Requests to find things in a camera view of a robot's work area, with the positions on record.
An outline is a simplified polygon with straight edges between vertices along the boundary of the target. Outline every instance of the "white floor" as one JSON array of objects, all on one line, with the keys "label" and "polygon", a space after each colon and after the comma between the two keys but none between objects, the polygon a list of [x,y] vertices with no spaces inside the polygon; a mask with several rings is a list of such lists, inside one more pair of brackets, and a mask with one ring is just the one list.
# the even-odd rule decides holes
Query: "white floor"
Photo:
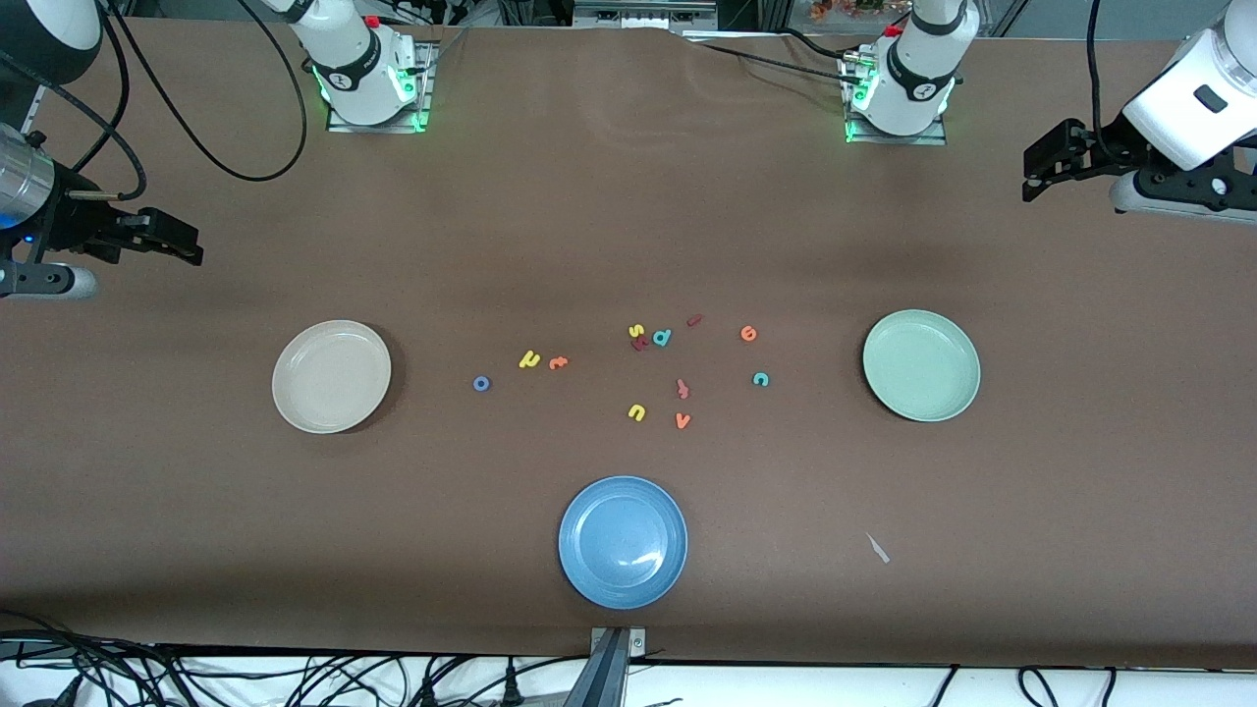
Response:
[{"label": "white floor", "polygon": [[[361,669],[377,662],[363,658],[349,667]],[[517,660],[524,667],[537,659]],[[426,659],[405,659],[411,694],[424,674]],[[189,667],[207,671],[282,672],[299,671],[303,658],[233,658],[189,660]],[[519,688],[525,697],[566,692],[579,673],[579,660],[561,663],[524,673]],[[455,669],[437,686],[442,706],[466,697],[499,679],[505,659],[478,658]],[[0,664],[0,707],[19,707],[43,698],[54,698],[68,684],[68,671],[19,669],[13,662]],[[833,706],[833,707],[926,707],[947,674],[945,668],[791,668],[791,667],[635,667],[628,678],[625,707],[657,706],[672,699],[679,707],[753,706]],[[1100,707],[1107,674],[1102,671],[1045,671],[1060,707]],[[202,683],[228,704],[239,707],[282,707],[297,687],[299,676],[270,681],[211,681]],[[317,704],[344,681],[328,681],[302,704]],[[403,679],[396,664],[363,678],[381,697],[397,704]],[[121,682],[124,696],[133,696]],[[1031,693],[1048,704],[1037,683]],[[500,688],[486,692],[479,703],[488,706],[502,697]],[[201,707],[211,706],[200,701]],[[375,707],[366,692],[337,697],[337,707]],[[1123,671],[1117,676],[1110,707],[1253,707],[1257,706],[1257,676],[1252,673],[1205,673],[1180,671]],[[103,693],[84,684],[78,707],[106,707]],[[962,668],[948,689],[944,707],[1031,707],[1017,687],[1017,671]]]}]

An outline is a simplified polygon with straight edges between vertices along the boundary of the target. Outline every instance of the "brown table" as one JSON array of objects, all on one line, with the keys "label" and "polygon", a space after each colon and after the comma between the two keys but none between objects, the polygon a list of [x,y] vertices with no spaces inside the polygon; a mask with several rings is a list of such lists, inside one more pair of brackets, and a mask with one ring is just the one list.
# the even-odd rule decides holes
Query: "brown table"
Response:
[{"label": "brown table", "polygon": [[[222,159],[283,162],[255,28],[134,24]],[[1101,47],[1109,114],[1170,50]],[[823,79],[662,31],[473,30],[430,132],[314,131],[263,185],[136,78],[142,203],[200,226],[205,265],[126,254],[92,302],[0,303],[4,604],[165,642],[557,654],[634,623],[674,658],[1257,665],[1257,237],[1117,216],[1106,180],[1022,204],[1022,150],[1086,114],[1082,47],[978,42],[964,75],[947,148],[846,145]],[[102,55],[73,89],[107,112],[114,81]],[[65,162],[94,137],[55,99],[36,127]],[[91,176],[132,179],[112,146]],[[952,421],[864,382],[865,333],[908,307],[982,356]],[[386,337],[395,384],[316,437],[269,381],[331,318]],[[635,352],[635,322],[671,343]],[[571,365],[520,371],[528,348]],[[691,547],[627,614],[554,548],[622,473]]]}]

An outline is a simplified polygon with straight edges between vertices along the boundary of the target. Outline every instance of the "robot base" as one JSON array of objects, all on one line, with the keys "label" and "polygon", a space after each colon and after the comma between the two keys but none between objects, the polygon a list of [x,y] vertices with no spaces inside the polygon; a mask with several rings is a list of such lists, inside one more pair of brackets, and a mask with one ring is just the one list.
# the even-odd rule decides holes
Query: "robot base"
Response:
[{"label": "robot base", "polygon": [[[864,59],[866,52],[871,52],[872,45],[866,44],[860,52],[847,52],[846,57],[837,60],[838,75],[867,79],[870,64]],[[864,87],[859,83],[842,83],[842,113],[846,122],[847,142],[880,142],[882,145],[947,145],[947,131],[943,128],[943,116],[934,118],[930,127],[916,135],[890,135],[877,130],[869,118],[864,117],[852,107],[855,94]]]},{"label": "robot base", "polygon": [[383,135],[412,135],[427,131],[427,118],[432,109],[432,91],[436,86],[436,59],[440,44],[435,42],[415,43],[415,101],[402,107],[392,118],[373,126],[361,126],[342,118],[328,107],[328,132],[365,132]]}]

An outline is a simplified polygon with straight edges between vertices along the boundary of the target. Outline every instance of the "blue plate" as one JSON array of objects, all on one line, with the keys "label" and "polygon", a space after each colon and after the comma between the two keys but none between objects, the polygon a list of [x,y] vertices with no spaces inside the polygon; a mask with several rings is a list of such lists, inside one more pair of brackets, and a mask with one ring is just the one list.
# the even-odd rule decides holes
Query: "blue plate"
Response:
[{"label": "blue plate", "polygon": [[558,528],[558,559],[572,586],[608,609],[640,609],[667,594],[689,538],[666,491],[637,477],[585,487]]}]

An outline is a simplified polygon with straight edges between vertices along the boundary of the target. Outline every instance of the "silver cylinder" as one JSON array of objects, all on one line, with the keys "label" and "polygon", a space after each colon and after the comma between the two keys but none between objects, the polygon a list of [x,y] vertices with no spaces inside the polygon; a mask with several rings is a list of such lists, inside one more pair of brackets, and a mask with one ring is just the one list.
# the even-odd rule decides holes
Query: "silver cylinder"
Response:
[{"label": "silver cylinder", "polygon": [[0,123],[0,229],[29,219],[53,191],[53,160]]}]

